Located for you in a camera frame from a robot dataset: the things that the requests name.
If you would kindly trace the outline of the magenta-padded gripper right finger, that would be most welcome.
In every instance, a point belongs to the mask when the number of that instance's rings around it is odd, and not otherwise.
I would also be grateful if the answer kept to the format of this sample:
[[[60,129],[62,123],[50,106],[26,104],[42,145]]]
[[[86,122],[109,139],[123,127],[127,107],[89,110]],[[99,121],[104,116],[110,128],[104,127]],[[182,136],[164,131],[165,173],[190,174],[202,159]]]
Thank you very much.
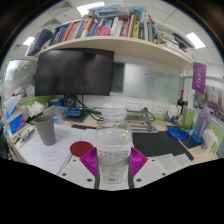
[[[147,158],[135,148],[131,149],[128,186],[130,189],[140,188],[167,175],[167,171],[155,158]]]

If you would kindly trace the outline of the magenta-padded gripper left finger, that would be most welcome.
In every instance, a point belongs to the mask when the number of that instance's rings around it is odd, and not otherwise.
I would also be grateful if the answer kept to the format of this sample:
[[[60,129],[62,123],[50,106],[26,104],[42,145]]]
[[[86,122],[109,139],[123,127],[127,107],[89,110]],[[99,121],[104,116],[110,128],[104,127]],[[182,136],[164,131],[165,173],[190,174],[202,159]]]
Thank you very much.
[[[78,186],[94,189],[99,183],[97,150],[95,147],[81,157],[72,155],[59,176]]]

